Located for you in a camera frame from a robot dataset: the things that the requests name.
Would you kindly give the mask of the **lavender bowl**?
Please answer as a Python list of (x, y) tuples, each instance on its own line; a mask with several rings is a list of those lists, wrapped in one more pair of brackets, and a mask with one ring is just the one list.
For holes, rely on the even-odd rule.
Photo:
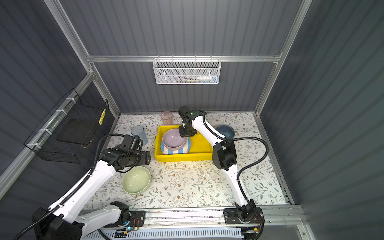
[(164, 133), (162, 142), (169, 150), (179, 150), (184, 147), (187, 138), (181, 137), (179, 129), (170, 129)]

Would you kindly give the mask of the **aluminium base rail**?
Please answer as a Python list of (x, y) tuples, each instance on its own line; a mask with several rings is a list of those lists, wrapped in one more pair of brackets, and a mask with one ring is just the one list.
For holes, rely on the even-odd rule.
[(265, 206), (249, 221), (241, 222), (235, 208), (196, 207), (134, 209), (129, 227), (109, 225), (100, 232), (86, 235), (86, 240), (171, 240), (171, 239), (244, 239), (246, 235), (273, 230), (292, 230), (296, 239), (306, 223), (301, 207)]

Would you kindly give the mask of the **light green bowl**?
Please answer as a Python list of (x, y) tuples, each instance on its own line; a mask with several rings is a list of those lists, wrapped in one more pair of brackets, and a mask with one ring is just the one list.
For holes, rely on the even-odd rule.
[(146, 167), (133, 167), (122, 179), (123, 190), (131, 195), (146, 191), (152, 181), (152, 175)]

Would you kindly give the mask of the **pink plastic cup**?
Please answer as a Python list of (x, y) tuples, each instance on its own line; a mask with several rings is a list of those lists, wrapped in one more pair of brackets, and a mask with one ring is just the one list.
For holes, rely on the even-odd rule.
[(161, 117), (163, 125), (170, 126), (170, 125), (174, 124), (173, 123), (173, 113), (172, 112), (170, 112), (170, 111), (162, 112), (160, 117)]

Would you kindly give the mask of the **dark blue bowl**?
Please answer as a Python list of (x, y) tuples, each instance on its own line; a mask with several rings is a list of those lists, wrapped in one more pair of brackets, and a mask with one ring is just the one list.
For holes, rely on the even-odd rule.
[(235, 137), (235, 130), (231, 126), (217, 125), (215, 129), (225, 138), (233, 139)]

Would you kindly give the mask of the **frosted blue plastic cup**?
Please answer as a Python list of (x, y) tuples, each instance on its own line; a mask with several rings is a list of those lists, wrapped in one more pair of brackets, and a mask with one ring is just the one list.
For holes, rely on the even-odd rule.
[(143, 141), (143, 146), (148, 144), (148, 138), (145, 132), (145, 128), (143, 126), (132, 127), (131, 135), (140, 138)]

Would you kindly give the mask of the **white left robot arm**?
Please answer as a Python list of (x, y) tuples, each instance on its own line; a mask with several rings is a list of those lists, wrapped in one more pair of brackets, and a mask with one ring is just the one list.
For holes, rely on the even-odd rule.
[(128, 205), (114, 201), (105, 208), (81, 215), (85, 204), (116, 173), (125, 168), (148, 165), (150, 152), (142, 151), (143, 140), (122, 135), (121, 144), (96, 151), (91, 169), (59, 200), (47, 209), (38, 209), (32, 216), (33, 229), (38, 240), (80, 240), (108, 225), (131, 231), (142, 225), (142, 218), (131, 214)]

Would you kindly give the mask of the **white tube in basket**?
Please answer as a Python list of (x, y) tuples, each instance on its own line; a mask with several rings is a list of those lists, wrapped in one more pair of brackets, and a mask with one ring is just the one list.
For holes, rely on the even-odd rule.
[(196, 79), (197, 81), (202, 81), (205, 83), (214, 83), (217, 81), (216, 76), (199, 76), (199, 77), (196, 77)]

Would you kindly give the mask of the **yellow plastic bin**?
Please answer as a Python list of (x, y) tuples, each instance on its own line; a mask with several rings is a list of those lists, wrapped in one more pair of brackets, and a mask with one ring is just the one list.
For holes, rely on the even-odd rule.
[(188, 152), (183, 154), (165, 155), (162, 150), (162, 138), (166, 131), (171, 129), (179, 130), (179, 126), (160, 126), (155, 140), (154, 156), (158, 162), (190, 162), (190, 161), (210, 161), (212, 159), (213, 148), (210, 143), (198, 133), (188, 139)]

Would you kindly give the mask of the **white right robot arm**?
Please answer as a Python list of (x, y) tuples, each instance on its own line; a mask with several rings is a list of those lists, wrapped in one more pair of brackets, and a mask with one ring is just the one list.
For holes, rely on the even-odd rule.
[(243, 223), (249, 222), (255, 214), (256, 207), (250, 204), (250, 196), (244, 191), (244, 185), (238, 178), (235, 143), (226, 140), (224, 135), (207, 122), (205, 112), (191, 111), (187, 106), (182, 106), (178, 113), (183, 122), (179, 126), (179, 132), (183, 138), (193, 137), (199, 133), (213, 147), (212, 161), (227, 178), (234, 195), (238, 218)]

